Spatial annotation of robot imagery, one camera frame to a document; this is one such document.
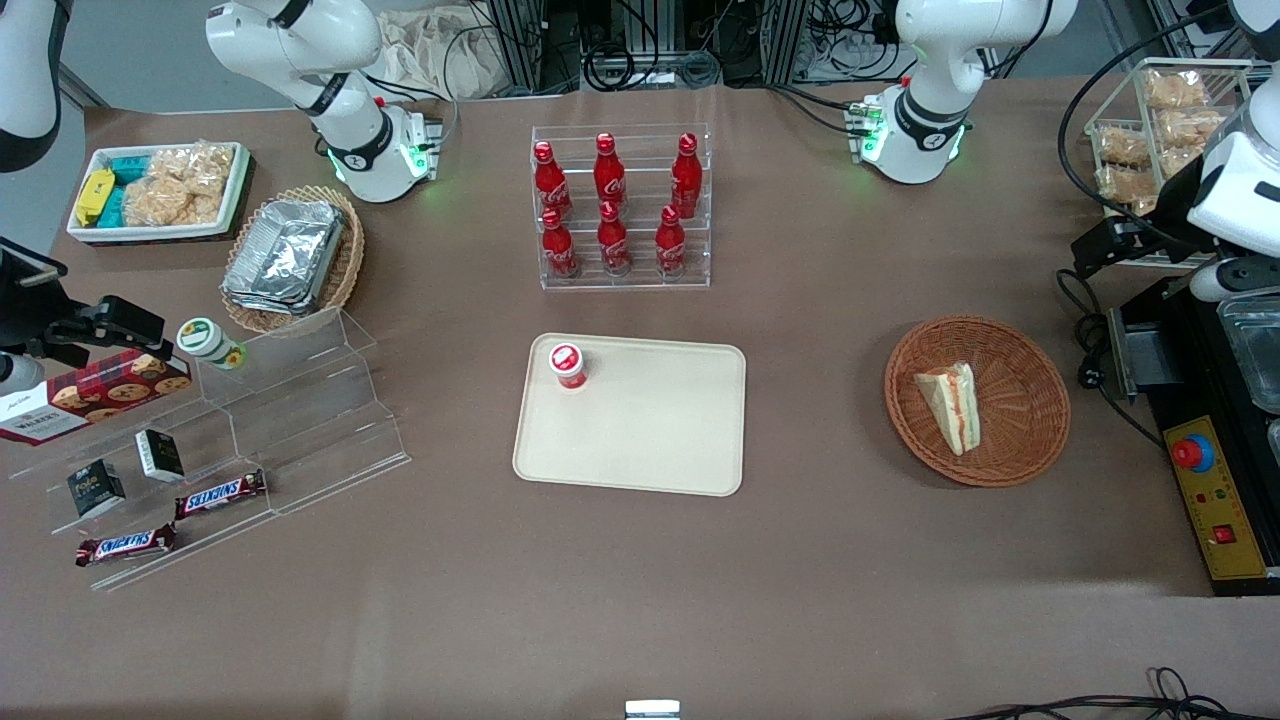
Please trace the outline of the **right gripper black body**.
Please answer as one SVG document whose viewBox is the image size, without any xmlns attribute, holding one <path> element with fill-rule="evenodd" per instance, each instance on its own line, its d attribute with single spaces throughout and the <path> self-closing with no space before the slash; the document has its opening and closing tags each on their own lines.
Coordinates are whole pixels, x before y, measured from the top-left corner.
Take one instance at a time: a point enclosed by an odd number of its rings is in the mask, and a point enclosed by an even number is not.
<svg viewBox="0 0 1280 720">
<path fill-rule="evenodd" d="M 13 355 L 50 359 L 65 366 L 78 366 L 77 348 L 45 338 L 51 325 L 73 318 L 78 310 L 79 304 L 72 300 L 56 281 L 35 287 L 23 287 L 15 281 L 3 281 L 1 350 Z"/>
</svg>

